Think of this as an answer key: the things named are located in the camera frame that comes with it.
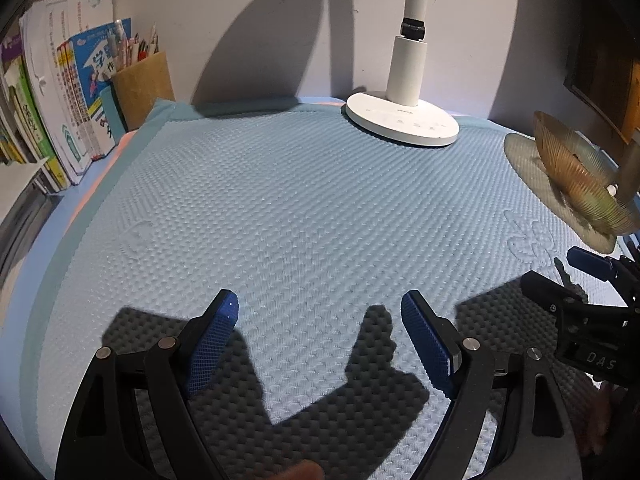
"silver bolt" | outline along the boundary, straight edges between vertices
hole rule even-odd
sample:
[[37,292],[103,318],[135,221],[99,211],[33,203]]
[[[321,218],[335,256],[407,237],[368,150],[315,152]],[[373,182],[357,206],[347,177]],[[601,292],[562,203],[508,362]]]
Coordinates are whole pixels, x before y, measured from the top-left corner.
[[540,361],[542,359],[542,352],[532,346],[531,348],[527,348],[527,355],[531,357],[534,361]]
[[158,346],[162,350],[173,348],[174,345],[175,345],[175,337],[167,336],[167,337],[163,337],[160,341],[158,341]]
[[465,347],[467,350],[471,350],[472,352],[475,352],[480,348],[480,342],[478,341],[478,339],[467,337],[462,342],[462,346]]
[[103,346],[102,348],[98,348],[98,351],[95,353],[95,356],[98,359],[106,359],[111,355],[111,348],[108,346]]

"light blue textured mat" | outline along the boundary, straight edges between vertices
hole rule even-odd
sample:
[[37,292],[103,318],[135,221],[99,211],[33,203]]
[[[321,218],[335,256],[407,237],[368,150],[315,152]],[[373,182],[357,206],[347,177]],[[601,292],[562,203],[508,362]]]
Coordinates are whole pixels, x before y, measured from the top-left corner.
[[[515,280],[533,269],[559,281],[553,257],[585,246],[511,169],[508,130],[458,120],[458,141],[434,150],[369,135],[338,107],[156,104],[38,292],[20,374],[32,461],[51,476],[103,342],[144,348],[229,288],[239,320],[215,384],[191,406],[229,475],[310,457],[332,479],[409,478],[448,400],[402,326],[402,295],[420,290],[495,348],[550,355],[552,320]],[[609,284],[565,267],[592,302],[620,304]],[[590,381],[554,371],[578,420]],[[382,447],[360,441],[368,424],[389,435]],[[470,476],[494,429],[488,414]]]

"pen holder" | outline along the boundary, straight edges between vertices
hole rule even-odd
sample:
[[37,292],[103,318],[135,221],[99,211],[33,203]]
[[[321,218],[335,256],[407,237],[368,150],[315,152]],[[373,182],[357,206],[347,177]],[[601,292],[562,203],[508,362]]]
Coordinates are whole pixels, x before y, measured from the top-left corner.
[[165,52],[120,70],[111,81],[130,131],[142,126],[157,98],[175,101]]

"wall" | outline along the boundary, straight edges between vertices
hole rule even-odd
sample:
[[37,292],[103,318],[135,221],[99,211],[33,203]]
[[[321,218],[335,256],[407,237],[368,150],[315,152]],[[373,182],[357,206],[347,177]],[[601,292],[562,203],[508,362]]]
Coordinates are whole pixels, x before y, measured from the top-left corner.
[[[404,3],[114,1],[135,30],[156,22],[176,97],[196,104],[384,89]],[[603,123],[562,85],[577,17],[573,0],[430,0],[422,97],[525,132],[540,108],[601,139]]]

